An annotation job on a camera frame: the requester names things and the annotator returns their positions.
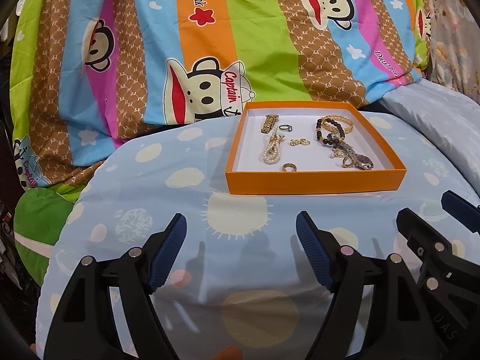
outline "pearl necklace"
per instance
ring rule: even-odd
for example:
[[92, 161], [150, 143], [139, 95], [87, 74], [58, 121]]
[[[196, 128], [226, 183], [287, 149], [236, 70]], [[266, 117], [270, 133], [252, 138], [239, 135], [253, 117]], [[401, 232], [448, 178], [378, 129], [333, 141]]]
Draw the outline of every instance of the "pearl necklace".
[[267, 148], [263, 152], [263, 162], [269, 165], [276, 164], [280, 161], [280, 142], [283, 141], [285, 135], [278, 134], [277, 130], [278, 128], [275, 127], [268, 141]]

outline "watch face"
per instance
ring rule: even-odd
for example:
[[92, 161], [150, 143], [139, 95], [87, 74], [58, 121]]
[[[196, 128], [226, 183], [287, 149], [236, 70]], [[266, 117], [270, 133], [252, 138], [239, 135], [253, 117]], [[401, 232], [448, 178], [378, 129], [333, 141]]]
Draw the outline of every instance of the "watch face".
[[357, 167], [364, 170], [370, 170], [374, 167], [374, 163], [367, 156], [357, 154]]

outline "orange stripe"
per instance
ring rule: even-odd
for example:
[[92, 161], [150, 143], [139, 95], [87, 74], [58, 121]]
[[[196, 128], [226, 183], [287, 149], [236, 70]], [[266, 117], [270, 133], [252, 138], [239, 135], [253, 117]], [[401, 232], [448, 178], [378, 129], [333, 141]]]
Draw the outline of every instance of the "orange stripe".
[[[221, 68], [237, 60], [227, 0], [202, 1], [206, 2], [203, 6], [195, 5], [194, 0], [177, 0], [178, 28], [187, 71], [196, 60], [205, 56], [216, 57]], [[195, 8], [212, 9], [215, 23], [199, 27], [190, 21], [189, 17], [195, 13]]]
[[415, 5], [413, 3], [413, 0], [405, 0], [406, 5], [409, 7], [410, 11], [410, 26], [412, 32], [415, 34], [415, 20], [417, 17], [417, 10], [415, 9]]

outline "gold watch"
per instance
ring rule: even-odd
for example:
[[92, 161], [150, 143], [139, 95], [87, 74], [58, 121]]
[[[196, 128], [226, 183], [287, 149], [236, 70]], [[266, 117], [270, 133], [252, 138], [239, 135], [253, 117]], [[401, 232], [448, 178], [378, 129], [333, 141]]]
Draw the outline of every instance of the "gold watch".
[[267, 115], [265, 119], [265, 123], [263, 124], [263, 127], [261, 129], [262, 134], [268, 134], [270, 131], [272, 131], [273, 126], [275, 123], [278, 121], [278, 115]]

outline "colorful striped blanket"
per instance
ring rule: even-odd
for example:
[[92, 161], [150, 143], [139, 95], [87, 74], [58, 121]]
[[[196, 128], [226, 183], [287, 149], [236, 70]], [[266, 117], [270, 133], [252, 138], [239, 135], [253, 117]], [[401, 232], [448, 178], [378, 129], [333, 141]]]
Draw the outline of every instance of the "colorful striped blanket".
[[10, 80], [24, 188], [72, 199], [127, 140], [252, 100], [356, 107], [421, 77], [428, 0], [26, 0]]

